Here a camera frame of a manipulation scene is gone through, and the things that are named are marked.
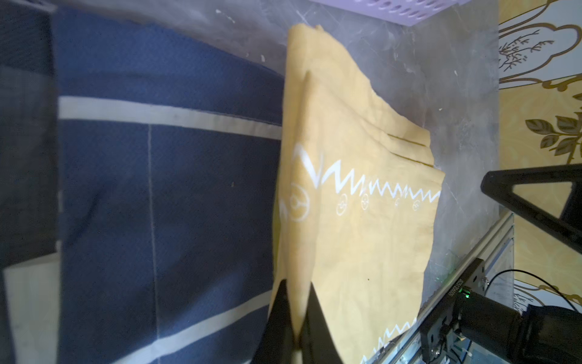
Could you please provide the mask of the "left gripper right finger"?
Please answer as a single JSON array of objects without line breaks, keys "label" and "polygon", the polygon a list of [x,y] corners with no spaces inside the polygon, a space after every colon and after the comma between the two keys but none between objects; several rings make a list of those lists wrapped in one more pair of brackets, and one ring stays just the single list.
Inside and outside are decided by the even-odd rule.
[{"label": "left gripper right finger", "polygon": [[324,318],[314,285],[310,286],[306,317],[299,336],[305,364],[342,364]]}]

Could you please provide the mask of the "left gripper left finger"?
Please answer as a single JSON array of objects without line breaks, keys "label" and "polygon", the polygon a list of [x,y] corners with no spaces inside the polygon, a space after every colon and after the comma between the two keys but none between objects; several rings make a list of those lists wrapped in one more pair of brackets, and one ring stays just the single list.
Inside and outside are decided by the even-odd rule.
[{"label": "left gripper left finger", "polygon": [[295,351],[286,280],[277,289],[271,313],[251,364],[291,364]]}]

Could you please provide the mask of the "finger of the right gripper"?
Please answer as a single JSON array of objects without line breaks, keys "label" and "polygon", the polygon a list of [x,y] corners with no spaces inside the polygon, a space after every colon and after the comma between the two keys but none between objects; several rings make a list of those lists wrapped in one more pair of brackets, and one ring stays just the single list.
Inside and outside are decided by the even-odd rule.
[{"label": "finger of the right gripper", "polygon": [[[517,185],[571,183],[571,191],[560,216],[520,197]],[[489,171],[483,177],[481,192],[533,224],[553,238],[581,253],[581,165],[556,165]]]}]

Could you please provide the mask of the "yellow pillowcase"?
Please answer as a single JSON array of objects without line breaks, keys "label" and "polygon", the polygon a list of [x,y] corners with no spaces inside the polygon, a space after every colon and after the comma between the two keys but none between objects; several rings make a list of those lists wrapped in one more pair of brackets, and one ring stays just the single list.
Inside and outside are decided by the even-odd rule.
[{"label": "yellow pillowcase", "polygon": [[311,291],[344,363],[415,324],[444,178],[428,130],[379,97],[340,42],[289,30],[273,252],[294,332]]}]

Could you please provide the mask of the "navy striped pillowcase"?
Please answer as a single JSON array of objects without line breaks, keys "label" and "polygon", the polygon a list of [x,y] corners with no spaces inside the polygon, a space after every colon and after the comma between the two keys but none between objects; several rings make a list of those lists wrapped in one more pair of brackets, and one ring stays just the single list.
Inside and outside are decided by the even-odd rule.
[{"label": "navy striped pillowcase", "polygon": [[1,361],[248,363],[283,77],[156,25],[1,3]]}]

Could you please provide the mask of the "purple plastic basket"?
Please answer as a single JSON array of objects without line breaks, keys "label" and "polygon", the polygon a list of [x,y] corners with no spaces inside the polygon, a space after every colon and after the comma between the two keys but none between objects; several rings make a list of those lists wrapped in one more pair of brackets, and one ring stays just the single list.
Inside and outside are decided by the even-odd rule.
[{"label": "purple plastic basket", "polygon": [[314,0],[347,12],[411,27],[453,6],[470,0]]}]

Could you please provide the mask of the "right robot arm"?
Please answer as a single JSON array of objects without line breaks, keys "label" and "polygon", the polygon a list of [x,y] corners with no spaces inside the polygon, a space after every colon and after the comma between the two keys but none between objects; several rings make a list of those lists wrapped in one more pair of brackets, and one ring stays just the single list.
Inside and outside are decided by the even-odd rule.
[{"label": "right robot arm", "polygon": [[[559,217],[514,193],[516,185],[571,183]],[[491,171],[482,192],[517,216],[581,252],[581,166],[562,165]],[[419,328],[421,356],[442,363],[463,335],[508,363],[579,363],[581,313],[573,308],[529,306],[525,312],[486,296],[485,262],[476,258],[432,309]]]}]

